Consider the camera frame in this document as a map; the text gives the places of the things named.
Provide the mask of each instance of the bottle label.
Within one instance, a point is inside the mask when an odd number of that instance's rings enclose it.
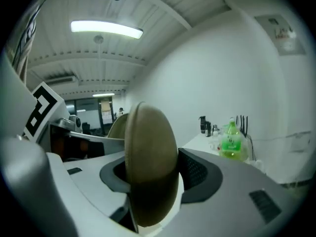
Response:
[[[222,151],[240,152],[241,139],[239,134],[224,134],[222,139]]]

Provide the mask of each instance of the fluorescent ceiling light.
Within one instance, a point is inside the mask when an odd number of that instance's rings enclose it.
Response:
[[[139,39],[143,34],[143,30],[105,21],[78,20],[71,22],[70,26],[73,33],[104,32],[126,35],[135,39]]]
[[[114,93],[104,93],[104,94],[93,94],[93,97],[107,97],[107,96],[113,96]]]

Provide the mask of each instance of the green bottle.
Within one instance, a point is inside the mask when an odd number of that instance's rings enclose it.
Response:
[[[230,159],[244,161],[244,156],[241,151],[240,130],[236,128],[234,118],[230,119],[229,126],[224,131],[220,155]]]

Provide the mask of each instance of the ceiling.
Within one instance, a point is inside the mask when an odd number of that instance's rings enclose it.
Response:
[[[125,90],[137,73],[176,36],[229,10],[223,0],[47,0],[37,16],[27,86],[75,76],[79,86],[55,87],[65,100],[92,92]],[[104,20],[141,28],[140,39],[107,33],[72,33],[73,20]],[[104,42],[93,38],[102,35]]]

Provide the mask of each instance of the air conditioner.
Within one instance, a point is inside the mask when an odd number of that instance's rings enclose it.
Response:
[[[57,93],[77,89],[79,86],[79,81],[75,76],[50,79],[46,80],[45,83]]]

